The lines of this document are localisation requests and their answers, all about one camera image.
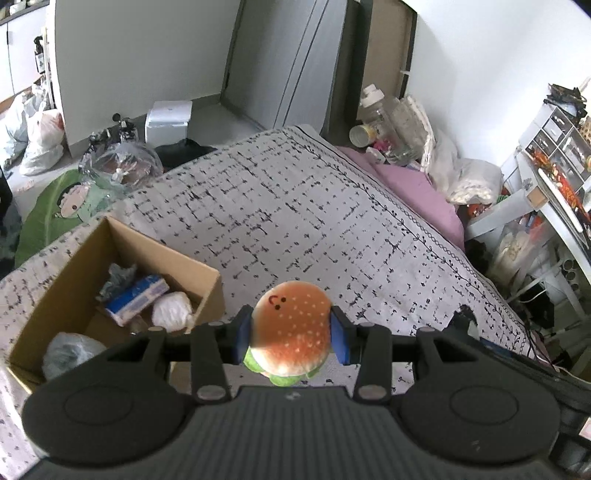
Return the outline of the white plastic bundle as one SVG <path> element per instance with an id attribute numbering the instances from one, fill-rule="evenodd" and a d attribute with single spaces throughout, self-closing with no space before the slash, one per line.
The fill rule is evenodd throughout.
<path id="1" fill-rule="evenodd" d="M 190 328 L 194 315 L 188 296 L 184 292 L 173 292 L 159 297 L 152 307 L 151 323 L 168 333 Z"/>

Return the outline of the plush hamburger toy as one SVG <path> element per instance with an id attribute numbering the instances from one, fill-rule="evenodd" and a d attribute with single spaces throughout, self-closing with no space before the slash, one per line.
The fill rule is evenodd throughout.
<path id="1" fill-rule="evenodd" d="M 311 378 L 332 350 L 331 309 L 328 295 L 314 284 L 274 286 L 253 308 L 243 364 L 280 387 Z"/>

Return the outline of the blue tissue pack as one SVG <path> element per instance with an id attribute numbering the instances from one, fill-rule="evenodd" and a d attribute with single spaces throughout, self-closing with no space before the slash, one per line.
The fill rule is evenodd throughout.
<path id="1" fill-rule="evenodd" d="M 162 276 L 148 275 L 109 300 L 104 308 L 118 326 L 124 327 L 168 291 L 169 285 Z"/>

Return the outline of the blue-grey knitted cloth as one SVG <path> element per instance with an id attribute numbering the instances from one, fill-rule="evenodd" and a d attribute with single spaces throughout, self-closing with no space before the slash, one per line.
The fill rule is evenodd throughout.
<path id="1" fill-rule="evenodd" d="M 101 287 L 96 300 L 106 303 L 123 293 L 133 283 L 137 271 L 137 265 L 122 267 L 111 263 L 108 268 L 108 279 Z"/>

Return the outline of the light blue plastic bag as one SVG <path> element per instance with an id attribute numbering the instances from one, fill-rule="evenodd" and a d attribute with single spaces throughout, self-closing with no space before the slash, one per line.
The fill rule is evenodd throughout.
<path id="1" fill-rule="evenodd" d="M 58 333 L 49 343 L 42 360 L 47 381 L 67 373 L 106 350 L 99 341 L 76 333 Z"/>

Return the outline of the grey patterned bed blanket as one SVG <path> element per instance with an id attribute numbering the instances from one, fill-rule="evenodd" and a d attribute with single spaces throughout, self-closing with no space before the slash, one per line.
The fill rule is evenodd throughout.
<path id="1" fill-rule="evenodd" d="M 529 350 L 521 321 L 460 249 L 307 128 L 186 163 L 111 212 L 218 270 L 228 312 L 297 279 L 325 288 L 350 318 L 401 334 L 444 326 L 468 305 L 486 339 Z"/>

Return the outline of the pink bed sheet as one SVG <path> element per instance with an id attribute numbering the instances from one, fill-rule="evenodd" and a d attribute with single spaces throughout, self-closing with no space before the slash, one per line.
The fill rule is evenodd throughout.
<path id="1" fill-rule="evenodd" d="M 369 153 L 339 147 L 349 160 L 396 194 L 446 240 L 465 250 L 464 226 L 456 208 L 431 184 L 425 173 L 389 164 L 379 164 Z"/>

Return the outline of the clear plastic bag with items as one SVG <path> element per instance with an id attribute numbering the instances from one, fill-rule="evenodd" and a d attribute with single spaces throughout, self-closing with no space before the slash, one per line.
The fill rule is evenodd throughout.
<path id="1" fill-rule="evenodd" d="M 121 142 L 110 145 L 102 153 L 86 152 L 80 170 L 99 188 L 126 195 L 159 177 L 163 165 L 157 153 L 146 144 Z"/>

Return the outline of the green cartoon leaf cushion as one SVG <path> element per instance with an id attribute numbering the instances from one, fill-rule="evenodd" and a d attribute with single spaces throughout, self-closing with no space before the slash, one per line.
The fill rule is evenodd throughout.
<path id="1" fill-rule="evenodd" d="M 15 267 L 20 267 L 63 234 L 89 222 L 126 194 L 125 190 L 103 187 L 77 170 L 63 173 L 40 193 L 23 221 Z"/>

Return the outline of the paper cup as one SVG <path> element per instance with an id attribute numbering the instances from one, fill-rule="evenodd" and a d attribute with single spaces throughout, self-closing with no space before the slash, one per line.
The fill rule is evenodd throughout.
<path id="1" fill-rule="evenodd" d="M 351 141 L 356 148 L 365 148 L 373 145 L 377 141 L 377 138 L 377 131 L 372 126 L 366 124 L 353 126 L 353 128 L 349 130 L 349 141 Z"/>

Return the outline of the clear plastic jar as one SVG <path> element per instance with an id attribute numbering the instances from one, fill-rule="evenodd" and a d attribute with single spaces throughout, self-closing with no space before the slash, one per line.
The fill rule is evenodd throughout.
<path id="1" fill-rule="evenodd" d="M 373 147 L 388 163 L 408 165 L 414 159 L 415 152 L 394 127 L 393 98 L 384 94 L 375 84 L 370 84 L 363 88 L 360 108 L 363 125 L 375 133 Z"/>

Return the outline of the white desk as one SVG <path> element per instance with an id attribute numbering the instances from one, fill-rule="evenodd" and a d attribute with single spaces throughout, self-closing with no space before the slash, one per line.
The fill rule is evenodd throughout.
<path id="1" fill-rule="evenodd" d="M 584 230 L 576 227 L 576 215 L 567 210 L 566 200 L 547 176 L 534 167 L 531 156 L 523 149 L 515 154 L 522 183 L 507 199 L 470 220 L 465 239 L 471 240 L 504 226 L 531 212 L 540 213 L 570 251 L 582 273 L 590 281 L 590 248 L 583 243 Z"/>

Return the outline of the white cube appliance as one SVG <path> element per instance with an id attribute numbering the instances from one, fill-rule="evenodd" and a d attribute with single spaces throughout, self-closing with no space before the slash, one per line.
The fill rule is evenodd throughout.
<path id="1" fill-rule="evenodd" d="M 156 101 L 145 119 L 145 142 L 156 148 L 185 140 L 191 112 L 191 101 Z"/>

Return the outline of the white garbage bag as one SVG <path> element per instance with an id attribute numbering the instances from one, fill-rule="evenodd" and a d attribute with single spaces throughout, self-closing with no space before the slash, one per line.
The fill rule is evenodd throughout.
<path id="1" fill-rule="evenodd" d="M 65 136 L 61 113 L 57 109 L 38 111 L 27 119 L 28 144 L 19 172 L 36 176 L 52 169 L 64 153 Z"/>

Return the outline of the white drawer organizer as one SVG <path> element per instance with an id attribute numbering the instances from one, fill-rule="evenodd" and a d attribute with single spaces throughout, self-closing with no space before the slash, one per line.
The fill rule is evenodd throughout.
<path id="1" fill-rule="evenodd" d="M 590 177 L 590 145 L 556 106 L 542 106 L 522 145 L 530 155 L 535 150 L 543 152 L 560 167 L 574 189 L 580 189 Z"/>

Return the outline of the leaning brown board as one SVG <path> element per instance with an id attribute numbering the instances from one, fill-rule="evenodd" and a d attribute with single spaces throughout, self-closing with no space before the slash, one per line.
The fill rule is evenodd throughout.
<path id="1" fill-rule="evenodd" d="M 322 135 L 339 145 L 359 123 L 363 88 L 374 84 L 404 97 L 412 66 L 418 14 L 404 1 L 349 1 Z"/>

